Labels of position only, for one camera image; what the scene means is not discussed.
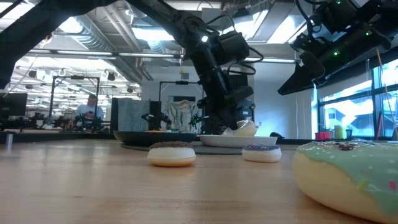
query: man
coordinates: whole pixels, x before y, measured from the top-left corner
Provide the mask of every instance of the man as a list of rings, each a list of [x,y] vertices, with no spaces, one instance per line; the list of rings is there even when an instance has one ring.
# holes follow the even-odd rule
[[[80,115],[85,115],[85,118],[87,119],[95,119],[94,111],[95,111],[95,102],[97,100],[97,97],[94,94],[90,94],[88,96],[87,104],[86,105],[80,105],[76,110],[75,110],[75,116],[80,116]],[[97,106],[97,118],[103,119],[104,118],[104,111],[102,110],[101,107]]]

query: white frosted donut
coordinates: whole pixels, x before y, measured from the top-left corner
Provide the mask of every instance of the white frosted donut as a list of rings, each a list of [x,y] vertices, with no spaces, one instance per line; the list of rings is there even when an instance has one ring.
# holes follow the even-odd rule
[[[242,149],[242,157],[253,162],[278,162],[282,157],[282,151],[279,146],[248,144]]]
[[[312,199],[380,223],[398,223],[398,144],[312,142],[293,158],[294,178]]]
[[[181,167],[195,162],[193,146],[185,142],[160,142],[151,146],[147,156],[154,166]]]

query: white plate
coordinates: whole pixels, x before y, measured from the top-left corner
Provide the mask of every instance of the white plate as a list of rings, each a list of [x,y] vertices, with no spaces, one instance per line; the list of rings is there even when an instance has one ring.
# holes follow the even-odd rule
[[[278,137],[238,137],[199,135],[200,141],[205,146],[242,148],[247,144],[274,145]]]

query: table surface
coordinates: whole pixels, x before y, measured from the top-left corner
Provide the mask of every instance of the table surface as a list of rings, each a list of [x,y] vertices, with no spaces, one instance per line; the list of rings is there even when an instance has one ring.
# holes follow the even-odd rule
[[[199,155],[185,168],[150,166],[146,152],[112,140],[14,144],[4,153],[2,224],[371,223],[301,193],[294,151],[273,164]]]

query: black plate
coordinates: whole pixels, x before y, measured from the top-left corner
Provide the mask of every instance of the black plate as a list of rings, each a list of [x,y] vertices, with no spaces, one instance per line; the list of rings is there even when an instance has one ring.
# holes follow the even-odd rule
[[[116,139],[130,146],[151,146],[155,143],[165,141],[192,142],[197,136],[190,133],[148,133],[135,131],[114,131],[113,133]]]

